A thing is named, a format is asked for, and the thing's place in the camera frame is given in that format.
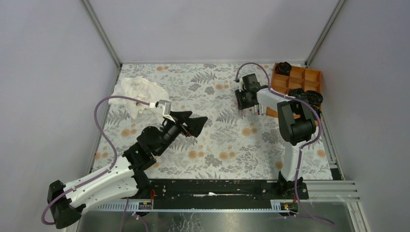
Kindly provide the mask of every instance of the wooden tray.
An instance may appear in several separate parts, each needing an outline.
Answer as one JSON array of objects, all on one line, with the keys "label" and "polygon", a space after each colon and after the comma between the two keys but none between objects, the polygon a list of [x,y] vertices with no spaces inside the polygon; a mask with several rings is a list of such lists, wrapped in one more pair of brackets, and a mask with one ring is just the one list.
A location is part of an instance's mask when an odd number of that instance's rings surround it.
[{"label": "wooden tray", "polygon": [[[283,94],[288,94],[290,89],[302,88],[306,90],[314,90],[322,93],[322,72],[318,70],[306,69],[292,66],[290,76],[277,74],[273,67],[271,87]],[[270,108],[267,108],[266,115],[278,117],[278,113]]]}]

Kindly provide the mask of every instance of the black linear rail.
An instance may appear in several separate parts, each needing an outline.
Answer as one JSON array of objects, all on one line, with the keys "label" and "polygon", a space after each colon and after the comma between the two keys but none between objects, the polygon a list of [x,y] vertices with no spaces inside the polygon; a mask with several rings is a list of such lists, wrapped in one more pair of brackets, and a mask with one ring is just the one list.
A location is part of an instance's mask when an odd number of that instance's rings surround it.
[{"label": "black linear rail", "polygon": [[[276,182],[266,180],[181,180],[151,179],[156,192],[155,209],[270,209],[270,200],[293,200],[293,196],[277,194]],[[301,199],[308,199],[298,191]],[[150,195],[140,199],[150,199]]]}]

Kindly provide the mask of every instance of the crumpled towel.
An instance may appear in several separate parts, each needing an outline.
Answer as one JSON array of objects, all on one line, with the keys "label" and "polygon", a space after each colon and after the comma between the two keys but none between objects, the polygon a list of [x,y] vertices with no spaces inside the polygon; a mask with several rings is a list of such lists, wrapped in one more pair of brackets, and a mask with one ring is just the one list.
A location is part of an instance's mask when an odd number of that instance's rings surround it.
[{"label": "crumpled towel", "polygon": [[[147,79],[137,76],[136,78],[122,78],[114,87],[114,92],[111,96],[120,95],[130,98],[142,100],[144,102],[157,102],[158,100],[169,101],[169,95],[164,88],[156,82],[150,82]],[[108,100],[109,104],[124,105],[125,110],[133,119],[136,119],[138,114],[142,114],[148,105],[136,103],[127,99],[112,98]]]}]

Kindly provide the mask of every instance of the floral tablecloth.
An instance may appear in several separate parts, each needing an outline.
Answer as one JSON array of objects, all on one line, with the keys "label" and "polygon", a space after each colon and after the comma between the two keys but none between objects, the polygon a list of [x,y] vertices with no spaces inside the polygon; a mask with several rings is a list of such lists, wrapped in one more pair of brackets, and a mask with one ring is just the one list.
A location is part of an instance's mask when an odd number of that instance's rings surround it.
[{"label": "floral tablecloth", "polygon": [[[240,64],[124,64],[119,78],[143,76],[157,82],[170,96],[173,111],[193,112],[191,117],[209,120],[198,138],[180,135],[146,170],[149,178],[277,179],[283,166],[284,141],[278,119],[240,114],[234,77]],[[274,64],[263,65],[272,73]],[[245,66],[241,76],[256,73],[261,84],[267,80],[260,68]],[[145,110],[136,120],[124,107],[111,105],[104,127],[118,154],[136,142],[148,125],[158,119]],[[322,140],[303,151],[305,179],[332,179]],[[102,138],[93,170],[113,161],[114,153]]]}]

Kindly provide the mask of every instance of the gray wall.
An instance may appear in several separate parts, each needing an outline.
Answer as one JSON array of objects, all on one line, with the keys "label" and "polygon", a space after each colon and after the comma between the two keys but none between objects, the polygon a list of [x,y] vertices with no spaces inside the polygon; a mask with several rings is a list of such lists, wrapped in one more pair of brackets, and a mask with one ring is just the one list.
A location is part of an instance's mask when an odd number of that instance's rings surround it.
[{"label": "gray wall", "polygon": [[56,231],[48,185],[86,173],[116,67],[79,0],[1,1],[0,22],[0,231]]},{"label": "gray wall", "polygon": [[303,61],[337,0],[91,0],[123,62]]},{"label": "gray wall", "polygon": [[410,1],[347,1],[312,68],[372,231],[408,231]]}]

